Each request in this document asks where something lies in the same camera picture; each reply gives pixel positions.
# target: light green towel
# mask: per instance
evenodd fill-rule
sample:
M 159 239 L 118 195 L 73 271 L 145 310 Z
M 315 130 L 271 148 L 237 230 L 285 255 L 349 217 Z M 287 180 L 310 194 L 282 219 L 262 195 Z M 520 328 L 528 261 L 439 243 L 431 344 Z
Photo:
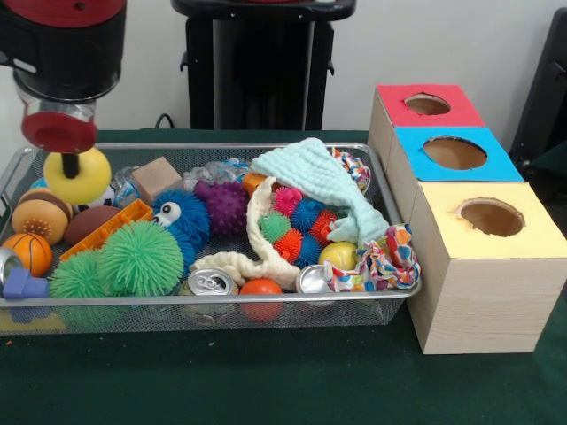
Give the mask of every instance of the light green towel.
M 329 234 L 331 241 L 361 245 L 377 240 L 389 227 L 319 139 L 309 138 L 266 152 L 252 161 L 251 169 L 274 176 L 279 182 L 326 205 L 348 208 L 350 213 L 335 222 Z

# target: orange basketball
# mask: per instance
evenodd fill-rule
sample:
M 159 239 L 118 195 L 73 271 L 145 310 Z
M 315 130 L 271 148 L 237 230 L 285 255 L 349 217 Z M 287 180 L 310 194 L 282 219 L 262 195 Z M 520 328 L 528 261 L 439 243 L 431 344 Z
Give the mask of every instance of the orange basketball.
M 53 252 L 45 238 L 33 233 L 17 233 L 2 245 L 16 253 L 33 277 L 42 277 L 51 266 Z

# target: yellow ball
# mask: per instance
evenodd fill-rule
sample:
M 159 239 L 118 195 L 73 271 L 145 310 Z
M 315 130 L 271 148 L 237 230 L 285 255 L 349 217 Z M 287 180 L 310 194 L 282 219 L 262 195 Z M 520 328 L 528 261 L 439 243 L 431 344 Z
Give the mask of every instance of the yellow ball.
M 325 260 L 341 270 L 354 270 L 358 263 L 356 245 L 350 242 L 333 242 L 322 250 L 319 264 L 323 264 Z
M 96 148 L 79 154 L 79 175 L 74 179 L 65 177 L 60 153 L 47 156 L 43 175 L 51 191 L 72 205 L 85 205 L 102 196 L 112 179 L 108 160 Z

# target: white wall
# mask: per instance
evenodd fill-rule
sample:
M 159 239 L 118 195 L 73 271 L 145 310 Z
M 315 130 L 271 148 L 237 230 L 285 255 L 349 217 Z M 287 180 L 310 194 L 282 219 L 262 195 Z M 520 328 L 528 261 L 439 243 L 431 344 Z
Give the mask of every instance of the white wall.
M 461 84 L 509 147 L 545 42 L 563 0 L 359 0 L 335 24 L 334 64 L 323 125 L 369 127 L 376 82 Z M 123 77 L 97 109 L 100 128 L 151 127 L 169 112 L 189 126 L 184 17 L 165 0 L 130 0 Z M 0 169 L 17 146 L 21 106 L 0 68 Z

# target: yellow box top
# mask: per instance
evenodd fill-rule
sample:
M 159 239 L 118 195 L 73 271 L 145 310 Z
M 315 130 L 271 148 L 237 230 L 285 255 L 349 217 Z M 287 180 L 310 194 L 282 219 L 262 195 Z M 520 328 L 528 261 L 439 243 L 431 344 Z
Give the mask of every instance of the yellow box top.
M 567 240 L 528 183 L 420 186 L 451 258 L 567 258 Z

